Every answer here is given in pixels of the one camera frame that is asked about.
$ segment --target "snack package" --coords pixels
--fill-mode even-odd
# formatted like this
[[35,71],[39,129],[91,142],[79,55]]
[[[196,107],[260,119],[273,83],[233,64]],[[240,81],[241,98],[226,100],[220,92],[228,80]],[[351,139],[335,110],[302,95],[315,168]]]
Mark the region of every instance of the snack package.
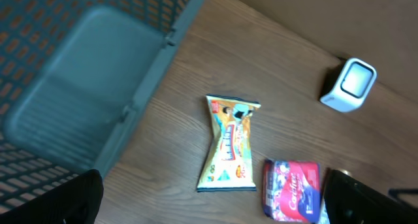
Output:
[[317,222],[319,165],[313,162],[266,160],[263,208],[276,221]]
[[236,97],[207,95],[206,98],[214,139],[197,191],[255,191],[249,119],[261,105]]

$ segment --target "brown wall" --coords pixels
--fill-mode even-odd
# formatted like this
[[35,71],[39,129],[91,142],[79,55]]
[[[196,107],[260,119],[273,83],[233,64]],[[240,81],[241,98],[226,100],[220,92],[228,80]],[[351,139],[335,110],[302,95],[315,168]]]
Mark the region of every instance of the brown wall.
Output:
[[418,0],[241,0],[418,103]]

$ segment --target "wooden surface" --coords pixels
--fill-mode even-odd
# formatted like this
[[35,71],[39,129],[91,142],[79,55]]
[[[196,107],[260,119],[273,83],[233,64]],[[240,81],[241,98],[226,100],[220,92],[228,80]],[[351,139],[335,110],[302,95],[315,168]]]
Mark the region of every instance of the wooden surface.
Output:
[[241,0],[338,56],[356,56],[418,103],[418,0]]
[[[379,82],[350,114],[318,102],[338,60],[237,0],[207,0],[120,162],[97,223],[274,223],[261,208],[265,158],[344,168],[386,193],[418,184],[418,106]],[[212,139],[205,94],[258,100],[257,192],[196,193]]]

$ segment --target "white cube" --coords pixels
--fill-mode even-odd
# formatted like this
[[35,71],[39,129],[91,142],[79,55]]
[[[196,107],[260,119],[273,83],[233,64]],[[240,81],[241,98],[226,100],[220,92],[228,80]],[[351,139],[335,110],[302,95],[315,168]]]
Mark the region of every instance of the white cube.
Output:
[[340,112],[360,107],[373,86],[376,70],[358,58],[350,58],[326,77],[319,99],[323,104]]

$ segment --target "wooden table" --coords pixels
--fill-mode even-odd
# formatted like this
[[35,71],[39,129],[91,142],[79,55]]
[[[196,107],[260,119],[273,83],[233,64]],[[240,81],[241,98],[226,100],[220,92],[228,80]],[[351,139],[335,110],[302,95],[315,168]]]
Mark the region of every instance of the wooden table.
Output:
[[[207,0],[120,162],[98,223],[273,223],[265,158],[344,168],[386,193],[418,184],[418,106],[377,82],[359,110],[317,99],[338,59],[237,0]],[[257,192],[196,193],[212,139],[205,94],[262,104],[251,119]]]

